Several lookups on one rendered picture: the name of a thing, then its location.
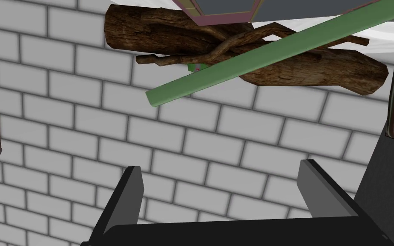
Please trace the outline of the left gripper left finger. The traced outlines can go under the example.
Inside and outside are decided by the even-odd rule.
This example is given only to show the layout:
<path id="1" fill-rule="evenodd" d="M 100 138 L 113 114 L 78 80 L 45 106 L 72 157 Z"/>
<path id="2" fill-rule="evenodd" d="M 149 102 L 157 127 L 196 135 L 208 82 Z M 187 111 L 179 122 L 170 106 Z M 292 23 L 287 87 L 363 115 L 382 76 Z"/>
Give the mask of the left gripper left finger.
<path id="1" fill-rule="evenodd" d="M 127 167 L 89 238 L 89 243 L 122 243 L 126 225 L 138 222 L 144 184 L 140 166 Z"/>

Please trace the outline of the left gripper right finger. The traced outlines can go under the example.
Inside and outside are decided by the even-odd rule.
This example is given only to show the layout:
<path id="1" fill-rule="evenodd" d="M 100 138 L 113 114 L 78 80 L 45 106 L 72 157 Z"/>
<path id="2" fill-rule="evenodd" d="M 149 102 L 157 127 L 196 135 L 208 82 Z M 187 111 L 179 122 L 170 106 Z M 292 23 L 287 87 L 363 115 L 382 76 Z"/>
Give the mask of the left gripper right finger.
<path id="1" fill-rule="evenodd" d="M 356 217 L 355 201 L 313 159 L 300 161 L 297 187 L 312 217 Z"/>

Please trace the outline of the green flat beam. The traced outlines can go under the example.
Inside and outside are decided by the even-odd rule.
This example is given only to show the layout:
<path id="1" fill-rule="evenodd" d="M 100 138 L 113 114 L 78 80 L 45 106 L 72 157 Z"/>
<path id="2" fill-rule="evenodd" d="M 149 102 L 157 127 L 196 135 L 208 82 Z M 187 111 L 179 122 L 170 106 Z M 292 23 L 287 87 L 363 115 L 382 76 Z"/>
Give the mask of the green flat beam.
<path id="1" fill-rule="evenodd" d="M 157 107 L 393 19 L 394 0 L 379 0 L 146 91 L 146 96 Z"/>

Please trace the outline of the brown driftwood log table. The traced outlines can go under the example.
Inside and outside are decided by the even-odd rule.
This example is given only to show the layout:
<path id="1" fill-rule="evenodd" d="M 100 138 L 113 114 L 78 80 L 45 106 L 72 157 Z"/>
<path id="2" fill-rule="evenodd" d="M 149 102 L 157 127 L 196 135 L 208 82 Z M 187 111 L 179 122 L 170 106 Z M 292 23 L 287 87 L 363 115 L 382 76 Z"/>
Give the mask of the brown driftwood log table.
<path id="1" fill-rule="evenodd" d="M 284 38 L 294 31 L 278 23 L 254 28 L 251 23 L 199 26 L 181 10 L 110 5 L 104 34 L 113 49 L 141 52 L 138 64 L 208 66 L 268 44 L 265 36 Z M 377 91 L 387 67 L 358 51 L 335 49 L 369 40 L 347 36 L 241 76 L 257 86 L 341 86 L 360 95 Z"/>

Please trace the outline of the pink framed grey panel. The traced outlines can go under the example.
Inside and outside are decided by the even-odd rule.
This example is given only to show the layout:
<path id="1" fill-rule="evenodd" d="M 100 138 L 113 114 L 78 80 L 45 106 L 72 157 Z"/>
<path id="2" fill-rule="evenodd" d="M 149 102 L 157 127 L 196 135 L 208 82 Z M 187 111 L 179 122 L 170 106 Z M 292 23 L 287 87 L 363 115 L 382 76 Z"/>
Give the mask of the pink framed grey panel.
<path id="1" fill-rule="evenodd" d="M 379 0 L 172 0 L 197 25 L 342 15 Z"/>

